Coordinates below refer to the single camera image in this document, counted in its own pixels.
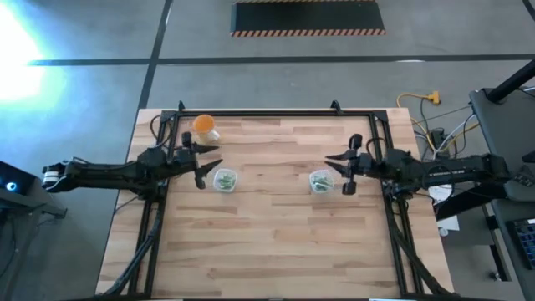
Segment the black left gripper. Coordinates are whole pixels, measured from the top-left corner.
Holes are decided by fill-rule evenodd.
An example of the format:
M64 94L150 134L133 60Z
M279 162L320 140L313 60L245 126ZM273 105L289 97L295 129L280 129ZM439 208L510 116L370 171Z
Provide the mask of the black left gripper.
M192 138L192 133L186 131L181 134L181 146L178 146L175 151L175 161L178 162L183 173L193 172L196 187L198 189L205 189L206 183L203 178L220 163L223 159L219 159L205 165L200 165L197 160L197 155L205 154L211 151L218 150L216 145L199 145Z

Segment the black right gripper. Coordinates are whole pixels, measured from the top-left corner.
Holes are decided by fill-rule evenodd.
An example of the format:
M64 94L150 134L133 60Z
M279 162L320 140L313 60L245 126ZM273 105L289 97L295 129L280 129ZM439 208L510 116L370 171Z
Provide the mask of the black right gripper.
M347 178L347 181L343 184L342 193L350 196L356 192L357 184L354 176L363 176L370 171L373 158L370 154L364 153L362 155L359 153L359 148L362 146L362 135L360 134L352 135L349 138L348 146L349 149L343 154L326 156L326 159L330 160L347 161L346 165L331 161L326 161L326 164L335 169L341 176Z

